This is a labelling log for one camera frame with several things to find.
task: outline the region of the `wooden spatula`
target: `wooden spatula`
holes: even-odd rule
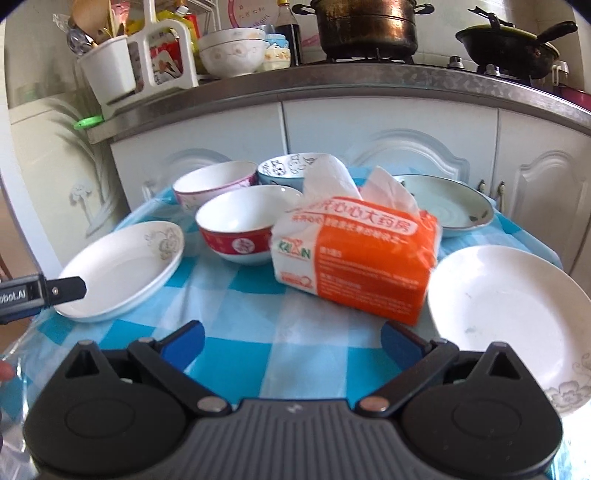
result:
[[[96,39],[108,23],[110,10],[110,0],[74,0],[72,18],[84,33]]]

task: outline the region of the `tissue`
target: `tissue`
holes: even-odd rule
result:
[[[359,192],[337,158],[306,171],[300,207],[272,230],[279,282],[337,303],[415,325],[441,227],[377,167]]]

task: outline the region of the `white plate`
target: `white plate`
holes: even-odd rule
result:
[[[421,210],[437,217],[444,238],[472,233],[490,224],[495,217],[484,195],[458,181],[430,175],[394,178],[414,196]]]
[[[591,301],[546,260],[496,245],[459,250],[432,274],[428,305],[460,349],[509,343],[560,415],[591,398]]]
[[[60,274],[60,278],[82,278],[86,296],[56,310],[85,323],[122,315],[173,276],[183,249],[183,231],[170,222],[138,223],[104,236],[75,256]]]

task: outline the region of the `countertop edge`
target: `countertop edge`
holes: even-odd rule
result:
[[[119,141],[236,108],[351,96],[430,98],[502,108],[591,135],[591,112],[541,90],[462,70],[388,63],[312,65],[220,80],[132,107],[87,132],[91,144]]]

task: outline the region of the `green lid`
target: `green lid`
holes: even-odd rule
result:
[[[102,115],[97,116],[90,116],[88,118],[83,118],[79,122],[74,124],[74,130],[86,130],[87,128],[96,127],[104,122],[105,119]]]

